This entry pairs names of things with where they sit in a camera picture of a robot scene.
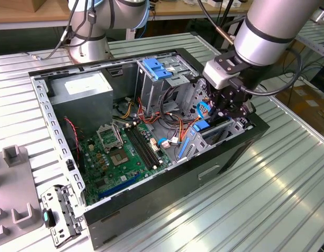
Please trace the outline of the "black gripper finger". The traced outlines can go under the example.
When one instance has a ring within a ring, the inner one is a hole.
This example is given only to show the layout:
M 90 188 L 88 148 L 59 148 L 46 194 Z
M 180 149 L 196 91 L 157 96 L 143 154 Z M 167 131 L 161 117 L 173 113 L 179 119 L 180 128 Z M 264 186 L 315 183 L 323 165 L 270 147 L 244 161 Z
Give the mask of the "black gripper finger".
M 228 118 L 246 118 L 256 111 L 250 100 L 244 102 L 233 102 L 222 110 L 222 115 Z
M 212 92 L 211 102 L 212 107 L 209 116 L 227 116 L 228 110 L 231 107 L 231 100 L 234 98 L 235 92 L 231 88 L 224 88 Z

